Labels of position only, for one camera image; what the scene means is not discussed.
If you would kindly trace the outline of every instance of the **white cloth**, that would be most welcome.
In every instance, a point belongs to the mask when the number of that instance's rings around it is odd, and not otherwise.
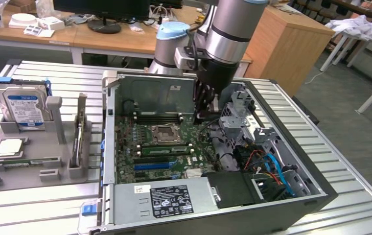
[[[336,32],[334,37],[343,32],[360,40],[367,41],[372,38],[372,23],[367,21],[364,15],[342,21],[331,20],[326,27]]]

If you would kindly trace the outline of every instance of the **hard drive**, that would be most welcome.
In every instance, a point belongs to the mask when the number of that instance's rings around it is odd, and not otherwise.
[[[0,108],[4,121],[15,121],[20,130],[44,130],[46,121],[52,121],[46,107],[51,94],[51,82],[18,80],[0,77]]]

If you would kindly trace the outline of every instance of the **monitor stand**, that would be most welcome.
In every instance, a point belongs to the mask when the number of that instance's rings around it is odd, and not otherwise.
[[[103,20],[90,21],[88,27],[95,32],[106,34],[119,33],[122,30],[122,26],[116,22],[107,21],[106,17]]]

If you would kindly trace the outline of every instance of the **blue latch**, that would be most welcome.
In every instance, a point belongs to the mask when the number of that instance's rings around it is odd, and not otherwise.
[[[51,90],[51,81],[48,80],[48,77],[46,78],[46,88],[47,88],[47,95],[54,96],[54,92]]]
[[[0,83],[11,83],[12,77],[0,77]]]
[[[98,205],[84,205],[82,208],[82,215],[88,216],[88,215],[95,215],[98,213]]]

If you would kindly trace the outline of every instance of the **warning label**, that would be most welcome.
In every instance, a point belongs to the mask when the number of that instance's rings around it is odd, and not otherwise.
[[[192,201],[186,185],[152,188],[151,196],[156,218],[194,213]]]
[[[39,104],[35,95],[10,95],[10,107],[14,112],[16,122],[27,126],[38,126],[44,122],[43,112],[36,107]]]

